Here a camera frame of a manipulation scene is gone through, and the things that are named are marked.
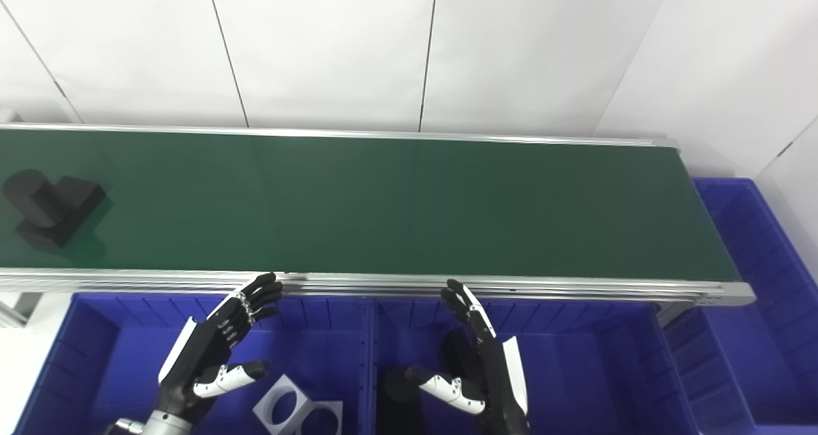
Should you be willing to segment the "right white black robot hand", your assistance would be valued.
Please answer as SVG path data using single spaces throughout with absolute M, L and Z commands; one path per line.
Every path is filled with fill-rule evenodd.
M 529 434 L 528 388 L 519 342 L 498 337 L 469 287 L 447 280 L 440 296 L 462 324 L 442 340 L 446 372 L 410 365 L 401 373 L 413 388 L 472 415 L 485 434 Z

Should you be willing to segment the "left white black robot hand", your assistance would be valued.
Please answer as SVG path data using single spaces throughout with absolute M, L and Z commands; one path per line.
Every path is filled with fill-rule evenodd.
M 263 379 L 266 360 L 229 360 L 260 319 L 278 315 L 282 292 L 274 273 L 261 274 L 228 293 L 204 321 L 187 319 L 160 368 L 153 411 L 196 425 L 217 397 Z

